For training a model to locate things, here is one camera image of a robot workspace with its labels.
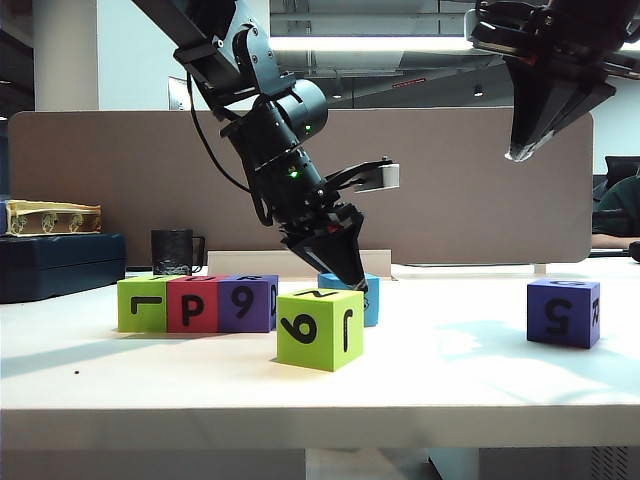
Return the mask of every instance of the mug handle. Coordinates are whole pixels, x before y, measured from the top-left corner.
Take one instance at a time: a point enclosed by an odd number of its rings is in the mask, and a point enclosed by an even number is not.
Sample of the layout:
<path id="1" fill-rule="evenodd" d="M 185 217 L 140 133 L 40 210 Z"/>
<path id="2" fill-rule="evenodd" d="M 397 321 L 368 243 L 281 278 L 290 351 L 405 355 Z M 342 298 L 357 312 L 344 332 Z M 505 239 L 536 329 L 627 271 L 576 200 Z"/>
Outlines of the mug handle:
<path id="1" fill-rule="evenodd" d="M 204 266 L 204 245 L 205 239 L 202 236 L 194 236 L 193 245 L 193 273 L 198 273 Z"/>

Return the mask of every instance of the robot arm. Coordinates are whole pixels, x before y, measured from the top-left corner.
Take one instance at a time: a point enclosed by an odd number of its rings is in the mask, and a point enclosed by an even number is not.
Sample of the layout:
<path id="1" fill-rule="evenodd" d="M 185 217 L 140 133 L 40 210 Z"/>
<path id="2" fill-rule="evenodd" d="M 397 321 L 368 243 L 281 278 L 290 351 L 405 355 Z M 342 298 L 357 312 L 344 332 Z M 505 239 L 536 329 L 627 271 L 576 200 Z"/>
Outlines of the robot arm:
<path id="1" fill-rule="evenodd" d="M 383 158 L 322 177 L 302 143 L 327 120 L 313 83 L 280 74 L 269 39 L 243 0 L 133 0 L 178 46 L 174 57 L 195 79 L 242 159 L 258 218 L 280 224 L 283 243 L 321 272 L 366 290 L 358 251 L 363 215 L 339 190 L 384 188 Z M 543 7 L 478 0 L 467 21 L 474 45 L 505 55 L 515 110 L 508 157 L 522 161 L 556 132 L 615 93 L 608 75 L 640 78 L 640 63 L 614 53 L 635 41 L 627 29 L 640 0 L 550 0 Z M 243 117 L 226 107 L 257 95 Z"/>
<path id="2" fill-rule="evenodd" d="M 556 132 L 616 89 L 608 75 L 640 79 L 640 62 L 615 53 L 635 42 L 629 25 L 640 0 L 550 0 L 476 3 L 465 31 L 474 46 L 504 54 L 514 85 L 514 117 L 507 157 L 529 158 Z"/>
<path id="3" fill-rule="evenodd" d="M 364 216 L 341 203 L 338 191 L 365 183 L 391 161 L 364 163 L 326 178 L 318 173 L 302 142 L 327 121 L 324 94 L 312 82 L 280 74 L 269 38 L 243 0 L 133 1 L 176 43 L 174 57 L 214 115 L 230 120 L 221 135 L 242 159 L 260 221 L 267 226 L 277 221 L 283 243 L 317 270 L 366 290 L 358 249 Z M 243 117 L 226 109 L 254 95 L 253 108 Z"/>

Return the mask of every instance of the purple block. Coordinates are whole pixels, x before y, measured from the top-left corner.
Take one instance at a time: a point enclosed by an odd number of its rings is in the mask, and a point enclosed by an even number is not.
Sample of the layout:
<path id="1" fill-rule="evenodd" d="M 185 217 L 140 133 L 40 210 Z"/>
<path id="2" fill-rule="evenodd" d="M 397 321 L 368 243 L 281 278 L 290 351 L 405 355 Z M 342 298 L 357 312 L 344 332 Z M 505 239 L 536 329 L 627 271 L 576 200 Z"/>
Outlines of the purple block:
<path id="1" fill-rule="evenodd" d="M 218 283 L 220 332 L 270 332 L 276 326 L 277 275 L 231 275 Z"/>
<path id="2" fill-rule="evenodd" d="M 600 283 L 538 280 L 527 285 L 527 340 L 591 348 L 600 338 Z"/>

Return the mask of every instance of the black mug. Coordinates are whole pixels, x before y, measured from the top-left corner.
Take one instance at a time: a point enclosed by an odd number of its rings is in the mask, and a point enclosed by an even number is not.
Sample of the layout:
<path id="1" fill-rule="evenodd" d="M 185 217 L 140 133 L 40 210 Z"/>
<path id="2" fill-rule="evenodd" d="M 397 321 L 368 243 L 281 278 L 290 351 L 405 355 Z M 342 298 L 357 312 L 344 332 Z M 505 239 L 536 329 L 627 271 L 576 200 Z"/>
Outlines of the black mug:
<path id="1" fill-rule="evenodd" d="M 199 272 L 204 263 L 204 237 L 194 236 L 190 228 L 151 230 L 151 263 L 154 275 Z"/>

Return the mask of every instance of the dark blue box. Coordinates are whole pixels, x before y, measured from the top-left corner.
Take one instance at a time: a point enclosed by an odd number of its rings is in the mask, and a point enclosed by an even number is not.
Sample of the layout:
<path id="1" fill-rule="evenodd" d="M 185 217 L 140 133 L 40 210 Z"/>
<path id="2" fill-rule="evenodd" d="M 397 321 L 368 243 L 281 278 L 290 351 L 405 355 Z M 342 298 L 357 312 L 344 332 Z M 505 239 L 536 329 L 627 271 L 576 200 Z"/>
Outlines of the dark blue box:
<path id="1" fill-rule="evenodd" d="M 124 278 L 120 234 L 0 238 L 0 303 L 30 302 Z"/>
<path id="2" fill-rule="evenodd" d="M 0 200 L 0 235 L 7 233 L 7 201 Z"/>
<path id="3" fill-rule="evenodd" d="M 543 279 L 527 285 L 527 340 L 591 348 L 600 338 L 600 283 Z"/>

